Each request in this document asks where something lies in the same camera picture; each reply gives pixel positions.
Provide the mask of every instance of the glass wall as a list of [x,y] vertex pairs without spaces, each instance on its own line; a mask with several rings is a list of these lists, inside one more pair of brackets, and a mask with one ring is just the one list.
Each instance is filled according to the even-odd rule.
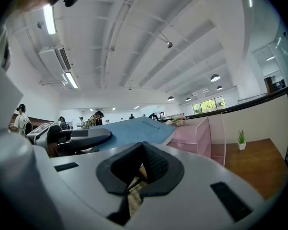
[[201,113],[209,113],[224,108],[226,108],[226,105],[223,96],[193,105],[193,111],[195,115]]

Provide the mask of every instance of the small green plant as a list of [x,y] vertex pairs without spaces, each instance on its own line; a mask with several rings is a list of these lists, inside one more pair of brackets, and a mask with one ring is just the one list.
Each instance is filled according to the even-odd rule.
[[243,129],[241,131],[239,130],[238,142],[239,144],[245,143],[245,136],[244,136]]

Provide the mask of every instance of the air conditioner vent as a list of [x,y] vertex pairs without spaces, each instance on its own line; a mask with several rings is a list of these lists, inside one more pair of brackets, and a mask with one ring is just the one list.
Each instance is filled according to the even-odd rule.
[[67,69],[67,70],[70,70],[70,69],[71,69],[71,66],[70,66],[69,61],[68,61],[68,59],[67,59],[67,56],[66,56],[66,53],[65,53],[65,49],[64,49],[64,48],[61,48],[61,49],[60,49],[60,54],[61,54],[61,57],[62,57],[64,63],[65,63],[66,69]]

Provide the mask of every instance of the person in white shirt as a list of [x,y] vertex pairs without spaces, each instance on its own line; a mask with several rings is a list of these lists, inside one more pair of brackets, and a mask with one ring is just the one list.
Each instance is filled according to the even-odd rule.
[[30,119],[25,114],[25,105],[20,104],[19,107],[16,108],[16,110],[19,112],[19,115],[16,117],[14,126],[11,127],[10,130],[26,136],[25,126],[28,122],[30,122]]
[[83,121],[83,117],[80,117],[80,125],[77,125],[77,127],[80,127],[80,129],[85,129],[85,122]]

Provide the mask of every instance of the dome pendant light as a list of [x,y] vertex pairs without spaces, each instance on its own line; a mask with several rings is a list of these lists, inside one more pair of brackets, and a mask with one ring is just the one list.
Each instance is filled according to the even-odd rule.
[[217,81],[217,80],[219,80],[221,77],[220,77],[220,75],[217,75],[217,74],[213,74],[212,76],[211,76],[211,82],[215,82],[215,81]]

